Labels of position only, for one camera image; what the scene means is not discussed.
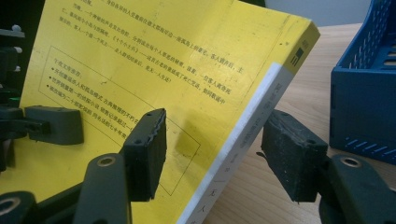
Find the yellow book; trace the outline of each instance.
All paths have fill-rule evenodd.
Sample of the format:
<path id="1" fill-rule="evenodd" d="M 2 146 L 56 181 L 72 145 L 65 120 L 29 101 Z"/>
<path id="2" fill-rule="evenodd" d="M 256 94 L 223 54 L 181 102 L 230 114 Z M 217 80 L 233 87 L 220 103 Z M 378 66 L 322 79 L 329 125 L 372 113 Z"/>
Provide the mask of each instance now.
<path id="1" fill-rule="evenodd" d="M 80 110 L 85 142 L 16 140 L 0 193 L 40 202 L 76 185 L 165 108 L 160 186 L 133 220 L 202 222 L 318 37 L 310 20 L 234 0 L 47 0 L 21 107 Z"/>

